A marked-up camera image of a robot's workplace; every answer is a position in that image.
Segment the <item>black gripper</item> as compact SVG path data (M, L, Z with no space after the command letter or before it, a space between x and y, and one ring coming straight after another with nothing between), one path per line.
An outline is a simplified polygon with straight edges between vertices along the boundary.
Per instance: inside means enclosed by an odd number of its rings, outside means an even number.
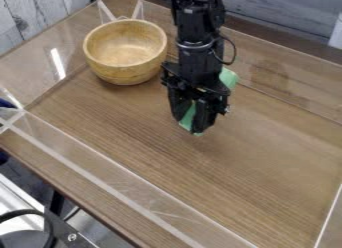
M191 46L179 45L179 60L165 62L162 84L167 87L171 113L179 123L191 123L191 132L204 133L216 124L221 113L218 99L194 99L205 92L225 95L220 85L220 74L226 62L222 59L225 43L216 41L213 44Z

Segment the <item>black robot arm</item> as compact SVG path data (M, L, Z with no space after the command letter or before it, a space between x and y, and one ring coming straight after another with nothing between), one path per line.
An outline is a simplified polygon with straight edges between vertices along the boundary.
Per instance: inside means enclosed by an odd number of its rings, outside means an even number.
M221 75L225 24L222 0L170 0L177 26L178 61L162 63L171 113L193 135L202 134L229 107L232 89Z

